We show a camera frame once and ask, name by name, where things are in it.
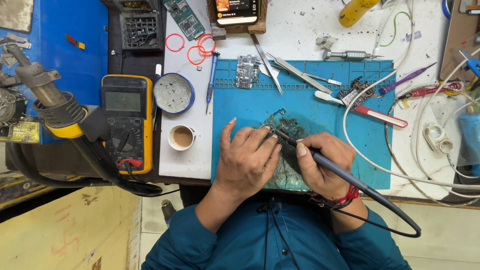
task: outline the purple screwdriver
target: purple screwdriver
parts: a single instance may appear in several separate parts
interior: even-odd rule
[[[400,84],[402,84],[402,83],[404,83],[404,82],[406,82],[406,81],[408,81],[408,80],[411,80],[411,79],[417,77],[418,75],[424,73],[429,67],[435,65],[436,63],[437,63],[437,62],[429,65],[429,66],[426,67],[426,68],[421,68],[421,69],[419,69],[419,70],[417,70],[417,71],[414,71],[413,73],[411,73],[411,74],[408,75],[407,77],[399,80],[398,82],[396,82],[396,83],[394,83],[394,84],[391,84],[391,85],[386,86],[386,87],[384,87],[384,88],[380,88],[380,90],[378,90],[378,91],[380,92],[381,95],[385,95],[387,92],[389,92],[390,90],[393,90],[395,87],[399,86]]]

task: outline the yellow bottle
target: yellow bottle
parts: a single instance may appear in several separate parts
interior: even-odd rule
[[[343,26],[352,26],[380,0],[352,0],[340,11],[338,20]]]

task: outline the screwdriver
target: screwdriver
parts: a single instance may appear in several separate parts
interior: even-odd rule
[[[387,92],[389,92],[390,90],[393,90],[395,87],[399,86],[400,84],[402,84],[402,83],[404,83],[404,82],[406,82],[406,81],[408,81],[408,80],[411,80],[411,79],[417,77],[418,75],[424,73],[429,67],[435,65],[436,63],[437,63],[437,62],[429,65],[428,67],[421,68],[421,69],[419,69],[419,70],[417,70],[417,71],[414,71],[414,72],[412,72],[411,74],[409,74],[407,77],[399,80],[398,82],[396,82],[396,83],[394,83],[394,84],[391,84],[391,85],[386,86],[386,87],[384,87],[384,88],[380,88],[380,90],[378,90],[378,91],[380,92],[381,95],[385,95]]]
[[[287,140],[287,143],[289,145],[297,148],[297,138],[295,138],[294,136],[288,136],[285,133],[283,133],[283,132],[281,132],[281,131],[279,131],[275,128],[273,129],[273,131],[275,133],[277,133],[278,135],[284,137]],[[322,155],[320,153],[319,149],[309,147],[309,150],[310,150],[310,153],[312,154],[313,160],[315,162],[324,166],[328,170],[332,171],[333,173],[338,175],[340,178],[347,181],[349,184],[353,185],[354,187],[359,189],[361,192],[363,192],[364,194],[366,194],[370,198],[374,199],[375,201],[379,202],[381,205],[385,206],[386,208],[388,208],[389,210],[394,212],[397,216],[399,216],[401,219],[403,219],[408,225],[410,225],[416,231],[415,235],[396,232],[397,234],[403,235],[403,236],[408,236],[408,237],[419,237],[421,235],[420,227],[412,220],[412,218],[409,217],[404,211],[402,211],[396,205],[394,205],[391,201],[389,201],[388,199],[383,197],[383,195],[381,195],[378,191],[374,190],[369,185],[365,184],[360,179],[353,176],[353,174],[351,174],[348,171],[340,168],[340,166],[336,165],[333,161],[329,160],[327,157]],[[351,216],[349,213],[340,211],[338,209],[332,209],[332,210],[336,210],[338,212],[341,212],[343,214]]]
[[[460,89],[462,88],[462,85],[460,83],[452,83],[452,84],[449,84],[448,85],[449,87],[451,88],[454,88],[454,89]],[[435,91],[438,89],[438,87],[435,87],[435,88],[431,88],[431,89],[426,89],[426,88],[422,88],[422,89],[418,89],[418,90],[415,90],[411,93],[408,93],[408,94],[404,94],[402,96],[399,96],[397,97],[397,99],[404,99],[404,98],[412,98],[412,97],[423,97],[425,95],[428,95],[428,94],[433,94],[435,93]],[[443,93],[445,91],[448,91],[449,89],[447,88],[442,88],[440,91],[438,91],[439,93]]]
[[[207,89],[207,109],[205,110],[205,114],[208,113],[208,104],[212,100],[213,94],[213,77],[215,75],[215,68],[216,68],[216,60],[218,59],[220,53],[218,51],[212,52],[212,72],[210,73],[210,81],[208,82],[208,89]]]

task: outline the blue silicone repair mat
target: blue silicone repair mat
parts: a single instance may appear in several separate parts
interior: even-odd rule
[[[341,86],[320,82],[332,90],[337,97],[341,89],[349,89],[351,81],[363,76],[360,81],[376,82],[393,71],[392,61],[287,61],[301,71],[323,78],[331,78],[342,82]],[[212,182],[215,179],[218,158],[220,156],[219,140],[222,128],[233,117],[237,117],[237,125],[233,135],[245,126],[258,128],[270,115],[284,108],[287,112],[278,115],[280,122],[296,121],[300,132],[298,139],[322,131],[327,131],[346,141],[342,129],[345,107],[316,98],[315,88],[294,74],[281,70],[278,81],[283,95],[277,90],[273,80],[259,74],[259,82],[251,89],[235,87],[237,59],[218,59],[215,71],[213,138],[212,138]],[[395,75],[375,87],[376,90],[395,82]],[[394,91],[383,98],[370,98],[363,105],[387,113],[394,100]],[[389,126],[390,137],[392,126]],[[391,157],[385,142],[384,122],[356,112],[347,116],[347,132],[353,144],[373,162],[390,169]],[[282,148],[280,161],[274,177],[265,188],[308,190],[298,174],[295,149],[292,146]],[[357,155],[353,163],[353,175],[374,189],[390,188],[390,175],[376,169]]]

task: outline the paper cup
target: paper cup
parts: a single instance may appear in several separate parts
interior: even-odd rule
[[[195,130],[185,125],[176,125],[168,132],[168,143],[178,151],[190,148],[196,138]]]

